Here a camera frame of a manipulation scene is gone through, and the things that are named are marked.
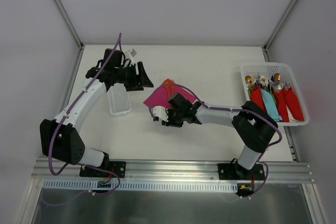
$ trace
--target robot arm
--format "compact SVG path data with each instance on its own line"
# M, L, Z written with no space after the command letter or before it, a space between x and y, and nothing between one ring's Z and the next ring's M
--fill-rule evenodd
M53 120L44 119L42 121L40 125L40 135L44 155L48 156L52 135L63 117L66 116L66 119L57 132L52 149L52 158L72 165L83 164L106 169L105 166L109 162L109 155L102 151L86 147L79 136L80 128L86 116L96 102L115 83L123 83L127 91L143 90L144 87L154 87L146 75L142 62L133 63L132 57L134 54L128 54L128 59L132 59L127 60L123 52L115 51L113 57L111 57L98 78L86 89L100 69L99 65L106 60L110 52L111 49L106 49L104 59L98 61L97 65L87 72L83 86L74 98L76 102L71 101ZM71 113L67 114L66 112L71 106L73 106Z
M275 130L270 124L277 123L253 102L246 102L242 107L203 106L196 101L191 104L181 94L176 93L169 99L171 108L156 106L153 108L154 120L162 120L162 125L182 127L183 122L206 124L215 123L236 129L245 146L235 164L235 173L242 179L248 177L259 157L266 151ZM269 123L264 122L258 114Z

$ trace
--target gray floor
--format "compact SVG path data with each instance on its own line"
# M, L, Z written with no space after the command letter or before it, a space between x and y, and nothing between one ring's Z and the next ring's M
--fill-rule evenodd
M78 190L44 189L49 203L69 200ZM83 194L63 207L38 204L33 223L312 223L301 185L266 185L260 194L115 191Z

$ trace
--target white slotted strip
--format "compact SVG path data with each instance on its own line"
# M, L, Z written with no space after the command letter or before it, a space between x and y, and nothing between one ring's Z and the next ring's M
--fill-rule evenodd
M108 190L98 188L98 181L93 179L45 179L44 188L47 189L74 189L74 190ZM112 181L111 187L115 187L117 181ZM118 190L128 191L204 191L220 193L236 193L236 183L218 182L144 182L122 181Z

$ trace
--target red cloth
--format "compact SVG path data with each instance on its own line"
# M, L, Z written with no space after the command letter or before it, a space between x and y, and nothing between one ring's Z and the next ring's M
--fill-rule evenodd
M292 88L289 90L284 89L285 102L289 108L290 113L292 113L294 119L298 121L304 121L304 117L301 111L300 103L298 97L295 95Z
M277 99L277 108L279 115L282 117L281 122L289 122L287 107L286 107L286 101L285 101L285 95L284 95L284 89L282 89L279 93L273 91L273 95Z
M256 103L259 107L266 112L266 108L263 102L263 96L261 95L261 89L258 86L257 90L251 90L251 101Z

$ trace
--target white plastic basket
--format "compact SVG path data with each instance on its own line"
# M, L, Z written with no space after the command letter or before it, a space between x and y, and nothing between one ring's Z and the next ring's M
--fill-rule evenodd
M130 97L124 84L116 83L107 92L110 113L112 115L126 114L131 111Z
M244 85L244 92L247 101L250 100L247 92L245 77L246 76L257 76L258 73L261 76L265 76L266 78L270 79L271 76L274 76L275 73L279 73L281 75L282 81L287 81L290 83L294 93L299 99L301 111L303 114L304 121L299 122L277 122L279 126L298 126L298 125L306 125L309 122L309 115L306 108L305 103L303 102L303 98L299 89L299 86L295 80L294 74L291 68L283 63L276 63L276 62L265 62L265 63L247 63L242 64L240 66L240 73L242 75L242 81Z

